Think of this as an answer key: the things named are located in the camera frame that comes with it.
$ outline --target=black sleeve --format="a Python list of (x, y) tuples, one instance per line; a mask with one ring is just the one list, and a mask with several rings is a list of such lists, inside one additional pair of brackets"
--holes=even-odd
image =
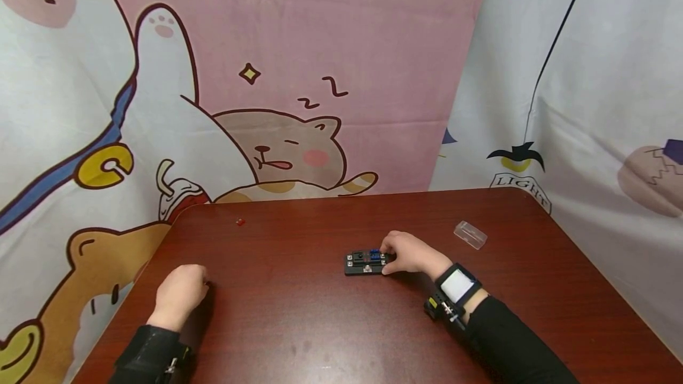
[(179, 353), (178, 332), (155, 326), (138, 328), (124, 352), (114, 363), (109, 384), (154, 384)]
[(579, 383), (556, 354), (493, 297), (484, 299), (471, 314), (465, 334), (505, 383)]

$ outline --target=black circuit board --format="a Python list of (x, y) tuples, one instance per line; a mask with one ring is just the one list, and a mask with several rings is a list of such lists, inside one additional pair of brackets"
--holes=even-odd
[(346, 255), (344, 274), (358, 276), (364, 274), (382, 274), (382, 268), (390, 261), (388, 255), (378, 249), (354, 251)]

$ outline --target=red cheek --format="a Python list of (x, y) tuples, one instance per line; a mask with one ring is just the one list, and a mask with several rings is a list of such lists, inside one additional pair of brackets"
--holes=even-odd
[(314, 168), (324, 167), (329, 160), (329, 155), (322, 150), (307, 150), (303, 153), (303, 161)]

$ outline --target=smartwatch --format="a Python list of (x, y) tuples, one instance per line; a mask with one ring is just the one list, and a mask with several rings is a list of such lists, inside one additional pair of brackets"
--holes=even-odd
[(435, 284), (436, 293), (424, 303), (425, 312), (434, 320), (446, 316), (450, 323), (464, 331), (464, 305), (481, 289), (481, 282), (466, 268), (455, 263), (436, 279)]

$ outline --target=cartoon fabric backdrop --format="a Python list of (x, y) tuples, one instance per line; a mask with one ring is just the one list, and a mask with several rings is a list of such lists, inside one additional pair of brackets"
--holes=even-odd
[(571, 3), (484, 0), (431, 188), (529, 192), (680, 358), (683, 1)]
[(189, 206), (427, 190), (481, 0), (0, 0), (0, 382), (78, 370)]

